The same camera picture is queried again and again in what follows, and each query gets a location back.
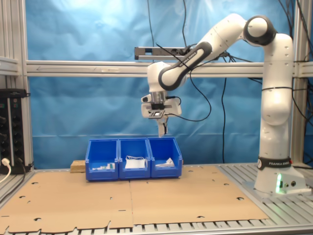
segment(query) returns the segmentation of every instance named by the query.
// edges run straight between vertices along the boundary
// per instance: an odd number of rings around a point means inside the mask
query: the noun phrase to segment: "brown cardboard mat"
[[[78,229],[132,227],[128,181],[87,183],[85,174],[37,173],[0,210],[0,234],[61,233]]]
[[[214,166],[180,179],[88,183],[85,174],[36,173],[0,210],[0,234],[61,233],[135,224],[268,218]]]
[[[184,167],[180,179],[132,181],[134,224],[268,218],[215,166]]]

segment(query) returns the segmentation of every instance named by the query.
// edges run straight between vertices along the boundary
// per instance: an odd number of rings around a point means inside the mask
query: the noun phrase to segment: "power plug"
[[[7,158],[3,158],[1,163],[6,166],[7,168],[10,168],[10,160],[8,160]]]

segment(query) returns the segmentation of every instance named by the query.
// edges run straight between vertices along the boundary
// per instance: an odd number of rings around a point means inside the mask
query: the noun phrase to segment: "blue plastic bin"
[[[109,163],[115,164],[115,169],[93,170]],[[86,179],[117,180],[118,179],[118,140],[90,140],[86,154]]]
[[[174,137],[172,138],[148,138],[151,153],[151,177],[179,177],[182,170],[182,156]],[[165,163],[169,158],[175,167],[156,167],[157,164]]]
[[[142,139],[119,139],[119,178],[141,179],[150,178],[151,161],[148,141]],[[145,168],[125,169],[126,156],[143,157],[146,159]]]

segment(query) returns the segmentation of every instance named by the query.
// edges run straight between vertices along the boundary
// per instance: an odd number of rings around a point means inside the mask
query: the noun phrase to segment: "white robotic arm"
[[[213,60],[240,39],[264,49],[259,172],[255,188],[268,195],[308,192],[303,175],[291,166],[289,158],[292,39],[277,33],[267,17],[256,16],[246,21],[231,14],[211,28],[181,61],[172,66],[164,62],[149,65],[150,94],[142,98],[142,114],[157,121],[160,137],[166,134],[170,114],[181,114],[178,99],[167,99],[167,91],[183,85],[188,72],[201,61]]]

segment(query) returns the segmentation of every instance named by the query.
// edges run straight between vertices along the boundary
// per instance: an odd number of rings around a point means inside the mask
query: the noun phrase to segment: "wooden block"
[[[71,173],[84,173],[85,172],[85,160],[73,161],[70,165]]]

